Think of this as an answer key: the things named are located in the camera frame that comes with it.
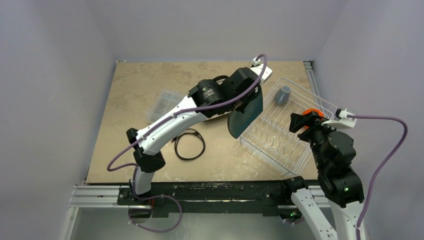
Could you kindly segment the grey mug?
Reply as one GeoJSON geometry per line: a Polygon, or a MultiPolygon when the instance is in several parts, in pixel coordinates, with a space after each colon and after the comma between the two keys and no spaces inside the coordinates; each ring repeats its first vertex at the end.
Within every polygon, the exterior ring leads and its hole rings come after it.
{"type": "Polygon", "coordinates": [[[290,95],[291,88],[284,85],[276,91],[274,101],[278,106],[285,105],[289,101],[290,95]]]}

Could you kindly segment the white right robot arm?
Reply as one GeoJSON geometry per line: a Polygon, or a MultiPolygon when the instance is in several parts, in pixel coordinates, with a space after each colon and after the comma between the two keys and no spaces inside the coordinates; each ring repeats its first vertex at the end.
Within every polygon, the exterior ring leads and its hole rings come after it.
{"type": "Polygon", "coordinates": [[[328,124],[316,111],[290,115],[289,131],[309,144],[317,169],[319,185],[331,208],[335,228],[315,204],[311,191],[299,184],[281,189],[280,196],[294,203],[303,214],[317,239],[357,240],[366,237],[356,221],[364,207],[364,190],[359,176],[351,167],[356,156],[354,140],[328,124]]]}

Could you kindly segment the teal square plate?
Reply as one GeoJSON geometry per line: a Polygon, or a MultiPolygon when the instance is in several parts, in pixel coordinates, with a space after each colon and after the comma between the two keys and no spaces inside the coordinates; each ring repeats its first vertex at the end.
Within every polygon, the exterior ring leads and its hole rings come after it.
{"type": "Polygon", "coordinates": [[[246,111],[233,110],[228,119],[227,127],[230,135],[237,139],[250,124],[263,112],[262,108],[248,108],[246,111]]]}

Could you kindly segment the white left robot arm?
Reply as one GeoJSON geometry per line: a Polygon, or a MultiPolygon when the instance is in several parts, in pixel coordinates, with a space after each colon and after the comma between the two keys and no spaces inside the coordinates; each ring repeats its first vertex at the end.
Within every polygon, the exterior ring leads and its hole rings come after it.
{"type": "Polygon", "coordinates": [[[168,113],[143,129],[130,128],[126,136],[137,165],[129,197],[146,203],[155,172],[166,164],[161,149],[190,127],[229,113],[227,127],[233,138],[263,111],[262,85],[273,71],[263,64],[238,68],[231,75],[203,79],[168,113]]]}

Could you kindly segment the orange bowl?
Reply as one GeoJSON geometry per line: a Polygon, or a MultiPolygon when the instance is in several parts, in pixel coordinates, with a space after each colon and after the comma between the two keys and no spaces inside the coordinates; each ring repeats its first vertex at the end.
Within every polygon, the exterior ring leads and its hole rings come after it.
{"type": "Polygon", "coordinates": [[[322,123],[327,118],[324,113],[316,108],[308,108],[301,114],[305,119],[311,119],[310,122],[307,122],[302,129],[307,130],[309,128],[315,128],[319,123],[322,123]]]}

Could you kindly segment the floral square plate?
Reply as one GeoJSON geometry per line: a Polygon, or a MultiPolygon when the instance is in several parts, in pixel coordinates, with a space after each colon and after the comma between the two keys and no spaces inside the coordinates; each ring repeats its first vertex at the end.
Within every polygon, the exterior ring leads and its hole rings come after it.
{"type": "Polygon", "coordinates": [[[226,119],[230,114],[231,114],[230,112],[226,112],[220,115],[214,115],[208,119],[205,119],[203,122],[220,121],[220,120],[226,119]]]}

